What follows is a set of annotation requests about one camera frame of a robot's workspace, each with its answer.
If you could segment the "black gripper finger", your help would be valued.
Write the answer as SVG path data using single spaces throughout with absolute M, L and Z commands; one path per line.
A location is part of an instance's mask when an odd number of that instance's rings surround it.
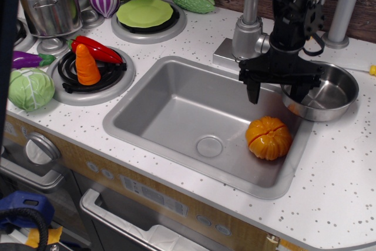
M 304 83 L 301 85 L 292 85 L 291 86 L 291 99 L 297 103 L 301 103 L 303 99 L 307 96 L 311 89 L 311 85 Z
M 248 79 L 246 82 L 247 85 L 247 96 L 251 103 L 257 104 L 259 101 L 260 94 L 260 82 L 255 82 L 252 79 Z

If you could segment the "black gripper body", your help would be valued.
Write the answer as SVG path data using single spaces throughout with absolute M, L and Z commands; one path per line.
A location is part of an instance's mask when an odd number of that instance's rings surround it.
M 270 47 L 267 53 L 239 62 L 239 80 L 243 83 L 274 83 L 316 87 L 323 67 L 301 58 L 298 52 L 279 51 Z

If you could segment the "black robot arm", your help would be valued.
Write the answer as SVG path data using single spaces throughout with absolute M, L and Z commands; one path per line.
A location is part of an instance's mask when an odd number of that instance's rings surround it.
M 274 28 L 269 36 L 269 50 L 239 62 L 239 80 L 246 84 L 251 103 L 258 102 L 262 83 L 290 85 L 290 95 L 297 102 L 320 85 L 323 67 L 302 59 L 299 52 L 323 26 L 321 2 L 273 0 Z

